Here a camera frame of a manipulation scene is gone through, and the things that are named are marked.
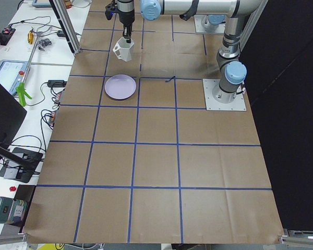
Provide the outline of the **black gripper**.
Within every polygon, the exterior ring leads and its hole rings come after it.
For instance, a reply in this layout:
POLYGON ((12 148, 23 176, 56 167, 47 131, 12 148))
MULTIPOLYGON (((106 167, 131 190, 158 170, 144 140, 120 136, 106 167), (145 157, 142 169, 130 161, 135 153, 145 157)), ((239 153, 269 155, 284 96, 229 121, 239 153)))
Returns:
POLYGON ((132 25, 135 21, 135 12, 132 10, 130 12, 118 11, 119 20, 123 24, 123 38, 127 43, 131 43, 131 33, 132 25))

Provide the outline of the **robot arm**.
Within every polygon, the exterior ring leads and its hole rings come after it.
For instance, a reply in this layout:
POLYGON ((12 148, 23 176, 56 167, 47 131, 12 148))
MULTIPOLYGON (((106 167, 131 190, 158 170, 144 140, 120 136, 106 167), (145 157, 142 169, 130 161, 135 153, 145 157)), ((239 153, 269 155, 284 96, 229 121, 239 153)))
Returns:
POLYGON ((212 90, 213 98, 227 104, 243 94, 247 69, 239 62, 240 39, 247 18, 260 6, 261 1, 111 1, 105 8, 107 19, 117 17, 123 30, 122 36, 127 44, 133 39, 133 24, 143 26, 158 18, 164 31, 155 32, 143 27, 138 28, 147 35, 152 44, 146 49, 139 48, 134 58, 138 65, 133 73, 138 77, 176 78, 198 76, 217 77, 218 83, 212 90), (174 40, 176 16, 180 21, 194 24, 195 15, 222 15, 225 28, 216 62, 208 59, 203 46, 194 41, 196 35, 184 34, 186 42, 174 40))
POLYGON ((215 29, 225 22, 225 15, 206 15, 201 21, 201 25, 206 30, 215 29))

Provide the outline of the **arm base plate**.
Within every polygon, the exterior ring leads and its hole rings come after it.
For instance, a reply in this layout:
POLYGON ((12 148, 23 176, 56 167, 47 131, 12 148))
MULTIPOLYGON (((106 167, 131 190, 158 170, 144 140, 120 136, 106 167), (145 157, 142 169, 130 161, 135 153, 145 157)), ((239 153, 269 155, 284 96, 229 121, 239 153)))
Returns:
POLYGON ((239 86, 234 93, 220 89, 219 79, 202 79, 206 110, 209 111, 246 111, 246 105, 239 86))
POLYGON ((198 34, 222 35, 225 30, 225 15, 195 15, 195 29, 198 34))

